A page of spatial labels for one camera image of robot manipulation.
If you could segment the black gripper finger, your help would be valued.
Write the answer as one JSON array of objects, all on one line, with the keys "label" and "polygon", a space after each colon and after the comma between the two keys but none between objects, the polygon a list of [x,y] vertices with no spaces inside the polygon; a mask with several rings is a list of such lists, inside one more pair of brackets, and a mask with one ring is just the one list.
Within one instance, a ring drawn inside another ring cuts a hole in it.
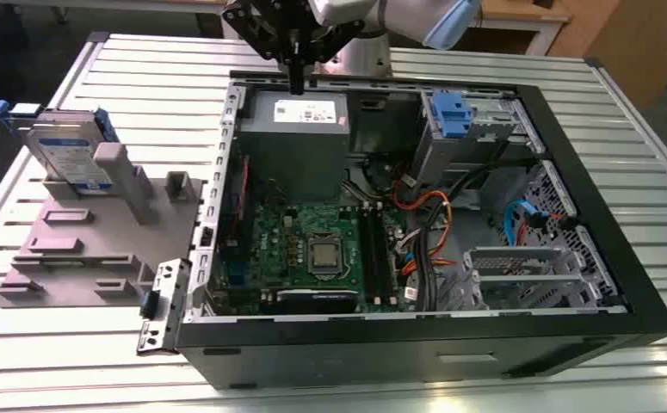
[{"label": "black gripper finger", "polygon": [[296,60],[289,31],[278,22],[280,14],[270,4],[228,4],[222,21],[265,60],[274,60],[286,74],[288,90],[296,95]]},{"label": "black gripper finger", "polygon": [[357,36],[364,27],[361,20],[322,27],[305,24],[296,34],[296,94],[304,93],[305,68],[326,62]]}]

